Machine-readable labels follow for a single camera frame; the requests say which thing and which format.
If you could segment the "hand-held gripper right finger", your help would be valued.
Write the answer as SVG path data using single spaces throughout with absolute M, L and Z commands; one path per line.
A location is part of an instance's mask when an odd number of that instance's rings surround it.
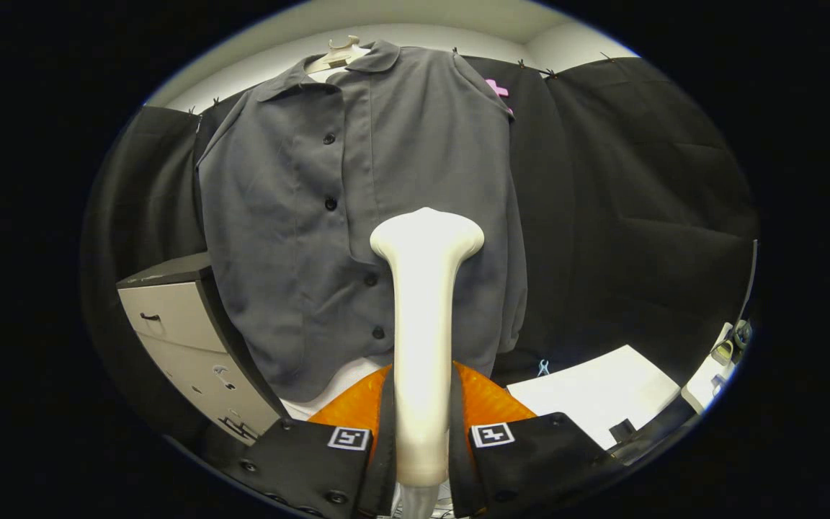
M 484 375 L 452 364 L 449 482 L 458 517 L 554 515 L 625 470 L 563 412 L 536 414 Z

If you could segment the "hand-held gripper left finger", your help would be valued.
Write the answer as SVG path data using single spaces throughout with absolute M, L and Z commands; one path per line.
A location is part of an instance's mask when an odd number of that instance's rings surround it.
M 388 515 L 396 485 L 394 371 L 353 384 L 309 420 L 283 418 L 222 471 L 302 518 Z

